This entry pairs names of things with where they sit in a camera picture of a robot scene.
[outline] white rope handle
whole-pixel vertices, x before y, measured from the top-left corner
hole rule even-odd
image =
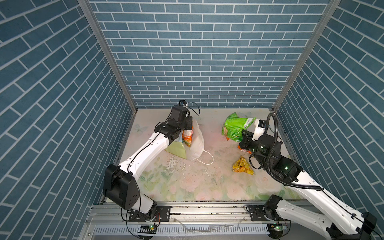
[[[213,157],[213,155],[210,153],[210,152],[207,152],[207,153],[209,153],[209,155],[211,155],[212,156],[212,162],[211,163],[205,163],[205,162],[202,162],[202,161],[200,161],[199,159],[197,159],[197,158],[194,158],[193,160],[198,160],[199,162],[201,162],[202,164],[205,164],[205,165],[211,165],[213,162],[214,162],[214,157]]]

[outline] white bag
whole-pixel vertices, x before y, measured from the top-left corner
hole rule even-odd
[[[194,160],[199,158],[204,151],[203,134],[201,133],[199,124],[195,119],[192,120],[192,126],[193,126],[193,135],[192,135],[191,147],[188,147],[184,143],[185,155],[187,156],[187,160]]]

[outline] floral tabletop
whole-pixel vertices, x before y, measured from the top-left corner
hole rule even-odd
[[[153,126],[166,118],[169,109],[141,109],[135,118],[122,160],[133,154],[153,133]],[[249,154],[237,149],[238,142],[226,140],[221,127],[226,117],[237,109],[202,109],[200,116],[193,116],[199,123],[204,137],[204,150],[214,157],[211,165],[189,161],[162,151],[138,181],[142,193],[156,201],[193,200],[266,200],[271,194],[285,199],[301,199],[297,193],[273,180],[264,170],[254,169],[255,175],[233,172],[232,165],[240,156]],[[265,119],[267,109],[240,109],[239,116]],[[285,147],[282,155],[289,157]],[[203,153],[199,158],[210,163],[212,157]]]

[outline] wall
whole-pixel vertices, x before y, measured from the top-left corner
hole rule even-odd
[[[91,0],[139,108],[270,108],[328,0],[135,2]]]
[[[384,2],[342,0],[278,110],[301,164],[384,231]]]
[[[76,0],[0,11],[0,239],[72,239],[132,112]]]

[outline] brick wall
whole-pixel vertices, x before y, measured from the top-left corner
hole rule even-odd
[[[328,0],[91,0],[139,108],[270,108]]]
[[[0,239],[78,237],[131,114],[76,0],[0,1]]]
[[[384,231],[384,1],[342,0],[278,115],[301,164]]]

